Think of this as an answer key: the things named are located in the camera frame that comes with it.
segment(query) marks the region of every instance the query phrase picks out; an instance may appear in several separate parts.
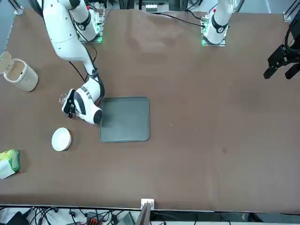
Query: beige container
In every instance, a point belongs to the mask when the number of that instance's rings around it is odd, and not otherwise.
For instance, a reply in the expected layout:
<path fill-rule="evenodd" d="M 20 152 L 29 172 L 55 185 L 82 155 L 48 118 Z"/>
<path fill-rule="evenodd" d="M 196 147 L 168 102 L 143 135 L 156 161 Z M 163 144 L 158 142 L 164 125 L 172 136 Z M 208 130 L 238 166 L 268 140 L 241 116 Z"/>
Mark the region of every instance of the beige container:
<path fill-rule="evenodd" d="M 0 73 L 4 78 L 24 91 L 32 91 L 38 83 L 38 75 L 23 60 L 11 59 L 8 52 L 0 57 Z"/>

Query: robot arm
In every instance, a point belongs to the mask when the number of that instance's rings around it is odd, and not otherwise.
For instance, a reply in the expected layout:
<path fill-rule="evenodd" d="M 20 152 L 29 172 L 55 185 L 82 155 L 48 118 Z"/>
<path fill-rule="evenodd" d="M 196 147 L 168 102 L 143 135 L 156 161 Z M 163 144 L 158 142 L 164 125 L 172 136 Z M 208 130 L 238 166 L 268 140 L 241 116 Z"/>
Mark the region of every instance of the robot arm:
<path fill-rule="evenodd" d="M 70 118 L 76 114 L 88 123 L 98 124 L 102 119 L 102 110 L 94 102 L 103 98 L 104 86 L 90 54 L 78 40 L 70 17 L 71 13 L 80 33 L 91 40 L 97 35 L 91 12 L 87 10 L 83 0 L 46 0 L 42 9 L 56 54 L 63 60 L 82 62 L 89 76 L 89 80 L 81 88 L 69 91 L 62 111 Z"/>
<path fill-rule="evenodd" d="M 216 45 L 225 37 L 228 22 L 233 13 L 233 0 L 218 0 L 216 12 L 210 12 L 209 25 L 204 37 L 210 43 Z"/>
<path fill-rule="evenodd" d="M 280 45 L 268 58 L 269 68 L 263 73 L 265 79 L 271 78 L 278 68 L 295 63 L 286 73 L 289 80 L 300 71 L 300 10 L 297 12 L 285 35 L 284 45 Z M 294 44 L 289 46 L 288 38 L 290 33 L 294 39 Z"/>

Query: gray tray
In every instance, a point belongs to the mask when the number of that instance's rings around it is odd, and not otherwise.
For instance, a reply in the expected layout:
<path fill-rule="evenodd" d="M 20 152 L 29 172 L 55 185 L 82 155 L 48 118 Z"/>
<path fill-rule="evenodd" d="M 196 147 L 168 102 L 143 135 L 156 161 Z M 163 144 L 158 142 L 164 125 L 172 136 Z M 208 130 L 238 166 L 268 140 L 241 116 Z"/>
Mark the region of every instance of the gray tray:
<path fill-rule="evenodd" d="M 100 142 L 144 142 L 150 137 L 147 97 L 108 97 L 102 100 Z"/>

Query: white bowl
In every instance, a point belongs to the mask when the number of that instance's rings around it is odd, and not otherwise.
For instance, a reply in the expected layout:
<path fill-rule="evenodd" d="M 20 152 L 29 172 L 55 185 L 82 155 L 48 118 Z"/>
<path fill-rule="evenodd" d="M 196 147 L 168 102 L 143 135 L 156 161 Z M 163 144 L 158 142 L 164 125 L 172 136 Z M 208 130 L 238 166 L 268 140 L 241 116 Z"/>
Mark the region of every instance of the white bowl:
<path fill-rule="evenodd" d="M 51 143 L 56 151 L 66 150 L 71 144 L 71 134 L 68 129 L 64 127 L 58 128 L 52 136 Z"/>

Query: table surface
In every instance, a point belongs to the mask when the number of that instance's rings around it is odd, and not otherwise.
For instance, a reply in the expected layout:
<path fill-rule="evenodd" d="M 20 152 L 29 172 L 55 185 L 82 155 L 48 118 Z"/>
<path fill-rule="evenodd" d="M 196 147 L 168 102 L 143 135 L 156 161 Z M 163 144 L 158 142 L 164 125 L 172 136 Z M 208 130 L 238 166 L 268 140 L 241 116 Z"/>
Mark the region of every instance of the table surface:
<path fill-rule="evenodd" d="M 150 139 L 100 143 L 98 126 L 61 112 L 60 95 L 82 80 L 25 9 L 7 51 L 39 82 L 24 93 L 0 78 L 0 149 L 21 150 L 0 202 L 299 213 L 300 78 L 286 80 L 287 68 L 263 78 L 287 27 L 282 15 L 234 14 L 226 47 L 201 46 L 198 27 L 112 10 L 96 65 L 106 97 L 150 99 Z M 51 147 L 59 127 L 72 134 L 64 152 Z"/>

